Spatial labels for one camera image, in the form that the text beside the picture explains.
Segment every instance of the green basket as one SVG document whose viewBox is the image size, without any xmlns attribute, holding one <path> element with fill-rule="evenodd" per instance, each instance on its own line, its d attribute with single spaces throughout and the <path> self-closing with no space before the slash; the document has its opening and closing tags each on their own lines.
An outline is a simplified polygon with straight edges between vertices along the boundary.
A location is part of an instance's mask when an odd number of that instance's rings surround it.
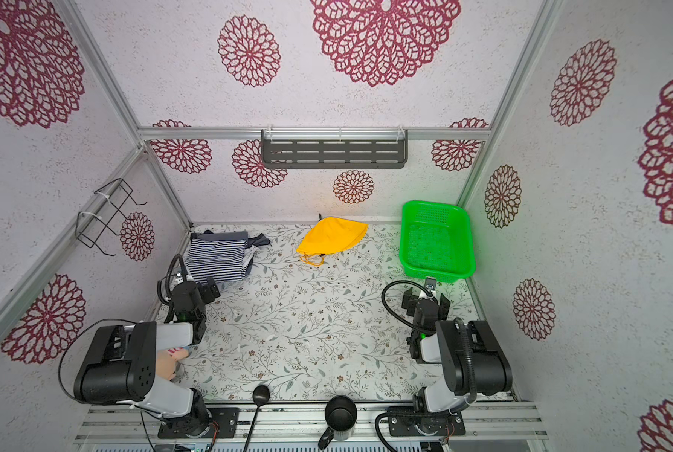
<svg viewBox="0 0 673 452">
<path fill-rule="evenodd" d="M 399 260 L 412 278 L 452 284 L 475 273 L 469 215 L 455 205 L 409 201 L 401 209 Z"/>
</svg>

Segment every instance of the black mug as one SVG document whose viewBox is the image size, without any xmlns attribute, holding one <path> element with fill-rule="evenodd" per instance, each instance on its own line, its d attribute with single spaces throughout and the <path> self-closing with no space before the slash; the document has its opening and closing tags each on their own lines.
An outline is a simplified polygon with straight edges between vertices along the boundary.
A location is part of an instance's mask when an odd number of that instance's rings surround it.
<svg viewBox="0 0 673 452">
<path fill-rule="evenodd" d="M 351 436 L 357 423 L 357 405 L 345 395 L 337 395 L 326 403 L 324 410 L 327 428 L 319 439 L 319 450 L 326 449 L 332 440 L 344 441 Z"/>
</svg>

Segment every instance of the black wire rack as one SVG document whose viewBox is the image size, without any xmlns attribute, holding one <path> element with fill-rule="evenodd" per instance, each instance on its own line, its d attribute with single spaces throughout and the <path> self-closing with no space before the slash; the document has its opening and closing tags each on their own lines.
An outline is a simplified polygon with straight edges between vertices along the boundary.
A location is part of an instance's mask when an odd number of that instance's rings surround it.
<svg viewBox="0 0 673 452">
<path fill-rule="evenodd" d="M 113 186 L 113 184 L 117 184 L 115 188 L 112 191 L 112 194 L 106 194 L 104 190 L 107 190 L 109 187 Z M 123 198 L 123 201 L 120 204 L 115 204 L 112 200 L 113 196 L 117 193 L 118 189 L 123 190 L 125 193 L 125 198 Z M 128 201 L 131 200 L 133 201 L 133 204 L 135 205 L 145 205 L 148 203 L 146 201 L 145 203 L 138 203 L 132 196 L 133 194 L 133 188 L 128 185 L 127 182 L 125 182 L 125 179 L 122 177 L 119 177 L 117 179 L 113 179 L 112 181 L 108 182 L 106 185 L 100 187 L 97 189 L 93 194 L 100 194 L 106 198 L 108 201 L 107 203 L 102 204 L 99 209 L 96 212 L 78 212 L 78 217 L 75 219 L 75 238 L 78 239 L 78 241 L 82 244 L 84 244 L 88 248 L 93 248 L 96 247 L 98 248 L 103 254 L 106 256 L 115 256 L 110 253 L 107 253 L 101 248 L 101 246 L 98 244 L 98 240 L 101 238 L 103 235 L 103 232 L 106 230 L 111 231 L 114 235 L 120 237 L 121 234 L 118 232 L 115 232 L 113 228 L 110 227 L 111 221 L 113 221 L 113 218 L 115 218 L 118 214 L 122 215 L 123 219 L 127 218 L 126 215 L 123 213 L 121 208 L 123 205 Z M 101 217 L 98 213 L 105 207 L 107 204 L 112 205 L 115 207 L 115 212 L 113 212 L 113 215 L 111 215 L 110 218 L 108 218 L 108 221 L 103 221 L 103 217 Z M 88 221 L 84 221 L 84 226 L 82 227 L 82 230 L 80 229 L 81 227 L 81 218 L 88 219 Z M 90 221 L 92 219 L 97 220 L 99 223 L 101 223 L 104 228 L 98 233 L 95 239 L 91 239 L 86 233 L 85 230 L 88 228 L 90 225 Z"/>
</svg>

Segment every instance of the floral table surface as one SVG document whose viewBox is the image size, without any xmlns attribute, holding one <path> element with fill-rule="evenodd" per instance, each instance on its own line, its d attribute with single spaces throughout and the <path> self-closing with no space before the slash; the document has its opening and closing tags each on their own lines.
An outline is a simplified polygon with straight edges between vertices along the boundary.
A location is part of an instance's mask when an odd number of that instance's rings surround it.
<svg viewBox="0 0 673 452">
<path fill-rule="evenodd" d="M 323 401 L 336 394 L 356 400 L 407 400 L 441 378 L 440 365 L 409 357 L 409 329 L 383 308 L 382 288 L 404 279 L 398 258 L 399 225 L 369 225 L 354 248 L 325 257 L 321 267 L 299 261 L 296 248 L 313 225 L 213 225 L 271 245 L 254 258 L 243 281 L 219 284 L 207 305 L 208 329 L 181 361 L 175 382 L 201 390 L 209 401 L 250 401 L 269 386 L 273 400 Z M 402 287 L 388 294 L 401 312 Z M 452 302 L 449 318 L 476 320 L 464 281 L 440 284 Z M 159 319 L 165 317 L 162 308 Z M 500 393 L 490 399 L 511 399 Z"/>
</svg>

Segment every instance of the striped clothing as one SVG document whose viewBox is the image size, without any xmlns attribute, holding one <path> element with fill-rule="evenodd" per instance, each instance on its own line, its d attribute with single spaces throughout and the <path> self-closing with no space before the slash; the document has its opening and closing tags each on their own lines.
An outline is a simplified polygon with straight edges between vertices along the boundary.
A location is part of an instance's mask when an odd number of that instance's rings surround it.
<svg viewBox="0 0 673 452">
<path fill-rule="evenodd" d="M 208 276 L 215 282 L 241 281 L 246 276 L 244 263 L 246 240 L 192 240 L 186 266 L 197 283 L 206 283 Z"/>
</svg>

